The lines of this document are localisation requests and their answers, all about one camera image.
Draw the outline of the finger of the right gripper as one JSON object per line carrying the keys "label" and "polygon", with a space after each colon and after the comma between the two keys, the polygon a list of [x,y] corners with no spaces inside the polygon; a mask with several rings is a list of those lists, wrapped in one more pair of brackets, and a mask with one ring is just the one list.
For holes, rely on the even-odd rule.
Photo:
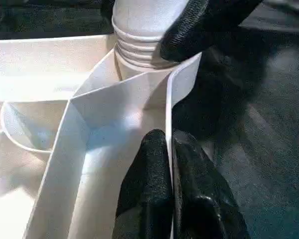
{"label": "finger of the right gripper", "polygon": [[160,56],[181,62],[237,28],[260,0],[190,0],[160,42]]}

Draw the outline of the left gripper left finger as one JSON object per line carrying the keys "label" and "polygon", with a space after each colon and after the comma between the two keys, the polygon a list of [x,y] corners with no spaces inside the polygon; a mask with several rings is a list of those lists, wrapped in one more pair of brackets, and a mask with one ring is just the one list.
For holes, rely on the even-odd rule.
{"label": "left gripper left finger", "polygon": [[173,192],[165,134],[153,129],[140,148],[120,188],[114,239],[168,239]]}

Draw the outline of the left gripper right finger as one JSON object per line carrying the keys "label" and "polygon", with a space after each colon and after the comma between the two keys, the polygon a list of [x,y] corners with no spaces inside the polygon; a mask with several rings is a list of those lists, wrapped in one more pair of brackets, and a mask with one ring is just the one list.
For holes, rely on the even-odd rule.
{"label": "left gripper right finger", "polygon": [[248,230],[229,184],[195,139],[172,136],[174,238],[246,239]]}

